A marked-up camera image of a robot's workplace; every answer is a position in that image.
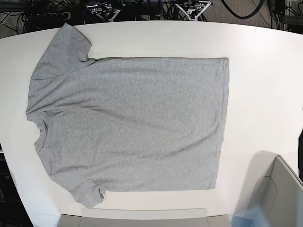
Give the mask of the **grey bin front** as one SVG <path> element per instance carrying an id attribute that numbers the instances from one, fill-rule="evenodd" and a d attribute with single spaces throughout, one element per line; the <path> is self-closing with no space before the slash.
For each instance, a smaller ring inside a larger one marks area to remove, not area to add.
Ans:
<path id="1" fill-rule="evenodd" d="M 62 214 L 59 227 L 230 227 L 227 215 L 208 216 L 207 209 L 180 210 L 81 210 Z"/>

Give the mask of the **blue cloth in bin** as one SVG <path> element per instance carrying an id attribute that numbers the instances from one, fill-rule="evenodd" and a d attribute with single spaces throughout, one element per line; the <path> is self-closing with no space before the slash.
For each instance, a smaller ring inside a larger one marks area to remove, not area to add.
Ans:
<path id="1" fill-rule="evenodd" d="M 230 216 L 232 227 L 261 227 L 264 217 L 260 206 L 254 206 L 243 212 Z"/>

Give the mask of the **grey bin right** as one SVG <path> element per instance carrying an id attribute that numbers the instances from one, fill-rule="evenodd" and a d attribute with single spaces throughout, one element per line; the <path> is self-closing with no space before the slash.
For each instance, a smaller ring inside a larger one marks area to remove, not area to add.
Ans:
<path id="1" fill-rule="evenodd" d="M 280 156 L 275 158 L 270 176 L 256 186 L 251 202 L 256 227 L 303 225 L 303 182 Z"/>

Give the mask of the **grey bin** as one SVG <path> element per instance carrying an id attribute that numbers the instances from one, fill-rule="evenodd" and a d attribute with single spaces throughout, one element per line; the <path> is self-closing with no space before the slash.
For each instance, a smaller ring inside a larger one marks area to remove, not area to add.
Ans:
<path id="1" fill-rule="evenodd" d="M 256 227 L 303 225 L 303 182 L 280 156 L 275 158 L 270 176 L 256 186 L 251 202 Z"/>
<path id="2" fill-rule="evenodd" d="M 230 227 L 227 215 L 208 216 L 207 209 L 180 210 L 81 210 L 62 214 L 59 227 Z"/>

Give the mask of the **black object right edge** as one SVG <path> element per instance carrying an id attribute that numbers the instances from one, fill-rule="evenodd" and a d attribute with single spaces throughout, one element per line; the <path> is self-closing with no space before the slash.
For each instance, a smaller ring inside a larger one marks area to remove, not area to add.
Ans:
<path id="1" fill-rule="evenodd" d="M 303 131 L 298 139 L 298 171 L 299 178 L 303 180 Z"/>

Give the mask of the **grey T-shirt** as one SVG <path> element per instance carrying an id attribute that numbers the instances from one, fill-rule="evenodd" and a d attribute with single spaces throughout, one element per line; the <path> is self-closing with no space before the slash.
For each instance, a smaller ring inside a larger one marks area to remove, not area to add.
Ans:
<path id="1" fill-rule="evenodd" d="M 215 187 L 228 58 L 89 58 L 63 25 L 30 80 L 26 116 L 49 177 L 87 208 L 107 191 Z"/>

